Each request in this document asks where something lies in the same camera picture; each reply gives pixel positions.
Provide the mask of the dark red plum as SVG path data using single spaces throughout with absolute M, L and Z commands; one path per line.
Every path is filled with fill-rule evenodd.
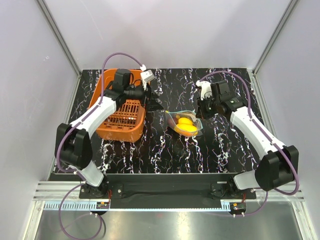
M 175 119 L 174 118 L 170 118 L 170 119 L 168 119 L 168 124 L 170 124 L 170 125 L 176 125 L 177 123 L 176 123 L 176 121 L 175 121 Z

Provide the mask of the yellow lemon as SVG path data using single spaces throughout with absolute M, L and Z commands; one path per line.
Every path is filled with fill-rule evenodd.
M 178 120 L 177 120 L 178 124 L 180 125 L 191 125 L 193 126 L 194 123 L 191 119 L 187 118 L 187 117 L 180 117 Z

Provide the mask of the clear zip top bag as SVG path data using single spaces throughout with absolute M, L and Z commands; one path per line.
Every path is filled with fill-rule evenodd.
M 190 138 L 202 135 L 203 124 L 191 110 L 165 112 L 166 124 L 181 136 Z

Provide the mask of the orange carrot piece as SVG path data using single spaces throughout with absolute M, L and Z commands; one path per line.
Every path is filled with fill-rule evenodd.
M 198 129 L 196 126 L 192 124 L 185 124 L 185 123 L 178 123 L 174 127 L 174 130 L 180 134 L 196 134 L 198 132 Z

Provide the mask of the orange plastic basket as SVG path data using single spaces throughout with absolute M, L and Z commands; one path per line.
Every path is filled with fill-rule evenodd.
M 141 81 L 141 70 L 130 69 L 133 74 L 130 81 L 137 87 Z M 114 80 L 116 68 L 107 69 L 104 71 L 104 88 Z M 93 96 L 91 98 L 89 107 L 92 107 L 101 95 L 101 76 L 96 84 Z M 134 143 L 138 141 L 142 134 L 145 123 L 146 110 L 141 106 L 139 100 L 126 100 L 126 102 L 105 119 L 105 121 L 96 129 L 97 135 L 104 140 L 121 141 Z

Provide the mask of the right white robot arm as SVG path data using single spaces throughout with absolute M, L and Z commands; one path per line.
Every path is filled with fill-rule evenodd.
M 239 198 L 247 189 L 262 189 L 292 196 L 299 190 L 298 149 L 278 140 L 251 112 L 249 104 L 240 97 L 219 101 L 212 97 L 197 100 L 196 116 L 209 119 L 224 116 L 249 140 L 260 162 L 255 170 L 236 174 L 227 185 L 228 195 Z

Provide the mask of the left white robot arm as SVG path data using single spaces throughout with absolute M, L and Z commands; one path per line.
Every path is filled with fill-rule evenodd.
M 55 151 L 56 164 L 63 173 L 74 173 L 82 183 L 90 186 L 90 192 L 97 198 L 108 193 L 107 177 L 92 161 L 91 137 L 97 128 L 121 108 L 127 100 L 138 100 L 148 112 L 163 110 L 156 95 L 148 85 L 116 86 L 102 91 L 102 96 L 80 118 L 57 127 Z

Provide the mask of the right connector box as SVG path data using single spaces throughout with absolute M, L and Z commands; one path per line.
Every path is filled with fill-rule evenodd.
M 245 213 L 247 204 L 245 202 L 232 202 L 230 203 L 230 213 L 233 215 L 241 215 Z

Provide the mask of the connector box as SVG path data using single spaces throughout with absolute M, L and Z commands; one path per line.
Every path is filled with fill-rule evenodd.
M 107 210 L 110 208 L 110 203 L 111 203 L 111 201 L 109 199 L 105 200 L 105 201 L 98 201 L 96 203 L 96 209 L 97 210 Z
M 232 202 L 230 203 L 230 213 L 233 215 L 241 215 L 245 213 L 247 204 L 245 202 Z

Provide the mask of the left connector box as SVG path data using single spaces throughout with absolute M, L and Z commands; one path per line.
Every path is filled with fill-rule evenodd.
M 111 201 L 109 199 L 105 200 L 105 201 L 98 201 L 96 203 L 96 209 L 97 210 L 107 210 L 110 208 L 110 203 L 111 203 Z

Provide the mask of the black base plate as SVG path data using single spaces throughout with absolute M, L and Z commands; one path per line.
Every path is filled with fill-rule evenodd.
M 112 199 L 151 196 L 196 196 L 215 199 L 255 199 L 250 189 L 232 188 L 233 173 L 162 173 L 109 174 L 101 187 L 85 184 L 80 188 L 81 199 Z

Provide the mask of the aluminium frame rail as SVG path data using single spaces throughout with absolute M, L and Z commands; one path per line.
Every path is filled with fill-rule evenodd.
M 72 191 L 69 199 L 106 199 L 110 196 L 112 199 L 123 199 L 133 195 L 146 196 L 204 196 L 213 197 L 223 201 L 240 200 L 243 198 L 242 193 L 231 194 L 225 193 L 226 187 L 224 182 L 205 183 L 194 182 L 185 184 L 183 182 L 120 182 L 113 181 L 107 184 L 107 190 L 110 193 L 100 193 L 95 187 L 83 185 L 78 187 L 80 182 L 76 181 L 40 181 L 37 185 L 33 200 L 34 201 L 55 201 L 62 199 L 66 193 Z

